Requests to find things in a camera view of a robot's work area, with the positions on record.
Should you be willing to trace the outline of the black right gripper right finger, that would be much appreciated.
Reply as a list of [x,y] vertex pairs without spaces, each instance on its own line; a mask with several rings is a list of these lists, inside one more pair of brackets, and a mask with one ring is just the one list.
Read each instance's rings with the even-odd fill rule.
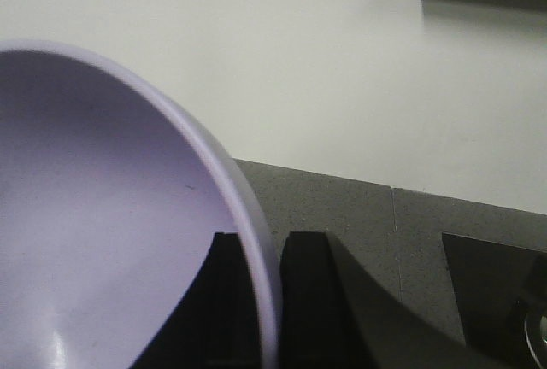
[[338,240],[291,232],[280,271],[282,367],[421,367],[409,313]]

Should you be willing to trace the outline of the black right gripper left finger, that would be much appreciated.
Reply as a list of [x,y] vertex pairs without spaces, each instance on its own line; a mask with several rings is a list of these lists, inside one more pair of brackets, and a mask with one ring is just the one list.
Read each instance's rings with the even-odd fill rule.
[[236,233],[214,235],[177,307],[133,368],[259,368],[255,294]]

